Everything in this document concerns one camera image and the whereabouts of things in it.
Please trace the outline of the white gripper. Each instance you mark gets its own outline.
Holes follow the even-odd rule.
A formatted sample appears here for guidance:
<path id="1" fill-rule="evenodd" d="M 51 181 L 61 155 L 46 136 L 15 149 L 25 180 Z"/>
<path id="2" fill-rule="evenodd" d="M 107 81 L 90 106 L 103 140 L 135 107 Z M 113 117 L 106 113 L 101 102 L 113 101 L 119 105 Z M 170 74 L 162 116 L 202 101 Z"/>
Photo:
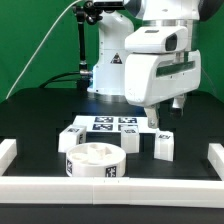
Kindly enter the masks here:
<path id="1" fill-rule="evenodd" d="M 173 98 L 171 114 L 181 117 L 186 95 L 198 88 L 201 57 L 198 50 L 188 54 L 186 67 L 174 64 L 175 54 L 130 54 L 125 63 L 125 97 L 129 104 L 145 108 L 148 127 L 156 129 L 159 115 L 156 103 Z"/>

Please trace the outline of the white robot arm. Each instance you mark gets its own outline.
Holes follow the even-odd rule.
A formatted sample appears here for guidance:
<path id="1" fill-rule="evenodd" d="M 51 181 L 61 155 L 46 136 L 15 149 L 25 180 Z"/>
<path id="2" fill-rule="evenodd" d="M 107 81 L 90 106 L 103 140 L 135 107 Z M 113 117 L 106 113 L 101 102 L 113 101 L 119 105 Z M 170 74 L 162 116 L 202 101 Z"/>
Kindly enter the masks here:
<path id="1" fill-rule="evenodd" d="M 88 91 L 142 107 L 158 126 L 159 103 L 183 111 L 198 88 L 201 55 L 192 47 L 194 24 L 210 19 L 224 0 L 91 0 L 99 22 L 99 60 Z"/>

